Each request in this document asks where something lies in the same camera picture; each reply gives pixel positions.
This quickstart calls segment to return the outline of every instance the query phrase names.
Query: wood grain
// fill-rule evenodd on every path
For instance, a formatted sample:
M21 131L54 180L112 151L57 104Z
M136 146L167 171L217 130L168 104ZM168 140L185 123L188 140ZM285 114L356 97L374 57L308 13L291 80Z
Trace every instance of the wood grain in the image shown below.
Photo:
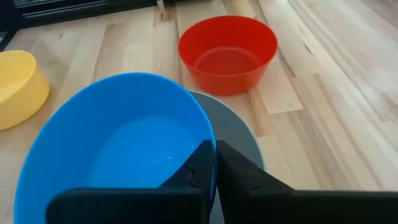
M0 222L12 223L17 178L50 116L91 82L154 72L200 90L178 39L219 15L268 24L279 48L262 80L219 97L257 137L269 173L296 189L398 190L398 2L207 0L18 31L7 50L32 52L51 84L43 108L0 132Z

